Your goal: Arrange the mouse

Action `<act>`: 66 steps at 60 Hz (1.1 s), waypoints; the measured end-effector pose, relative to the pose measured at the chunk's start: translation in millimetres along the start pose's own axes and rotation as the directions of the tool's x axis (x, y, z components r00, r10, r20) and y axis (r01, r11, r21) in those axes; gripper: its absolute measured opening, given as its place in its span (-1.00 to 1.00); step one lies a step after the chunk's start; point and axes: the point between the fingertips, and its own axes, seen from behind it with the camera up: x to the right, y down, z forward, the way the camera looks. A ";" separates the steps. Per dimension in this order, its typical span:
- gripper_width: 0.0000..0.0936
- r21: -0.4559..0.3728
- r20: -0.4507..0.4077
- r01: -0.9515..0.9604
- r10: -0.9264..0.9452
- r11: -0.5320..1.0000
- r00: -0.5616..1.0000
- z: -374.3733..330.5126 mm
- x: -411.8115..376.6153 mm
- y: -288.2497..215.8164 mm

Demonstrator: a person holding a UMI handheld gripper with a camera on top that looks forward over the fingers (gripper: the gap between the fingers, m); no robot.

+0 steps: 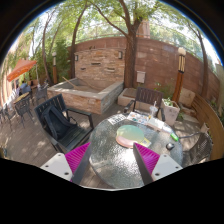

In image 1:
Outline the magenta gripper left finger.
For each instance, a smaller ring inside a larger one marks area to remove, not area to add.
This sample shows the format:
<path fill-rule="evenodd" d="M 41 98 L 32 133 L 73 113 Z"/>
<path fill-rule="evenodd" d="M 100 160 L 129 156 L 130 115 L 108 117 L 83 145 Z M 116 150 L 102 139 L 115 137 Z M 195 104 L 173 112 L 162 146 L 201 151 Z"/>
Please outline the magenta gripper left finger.
<path fill-rule="evenodd" d="M 41 169 L 79 185 L 89 163 L 90 155 L 91 147 L 88 142 L 66 154 L 55 154 L 41 166 Z"/>

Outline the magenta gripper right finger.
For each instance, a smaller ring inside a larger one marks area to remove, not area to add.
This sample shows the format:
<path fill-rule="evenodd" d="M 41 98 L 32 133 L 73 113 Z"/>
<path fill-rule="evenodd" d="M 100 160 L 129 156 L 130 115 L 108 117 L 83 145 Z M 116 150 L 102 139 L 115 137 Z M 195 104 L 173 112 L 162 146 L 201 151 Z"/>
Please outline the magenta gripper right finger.
<path fill-rule="evenodd" d="M 133 144 L 133 153 L 145 185 L 182 169 L 168 154 L 157 154 L 138 143 Z"/>

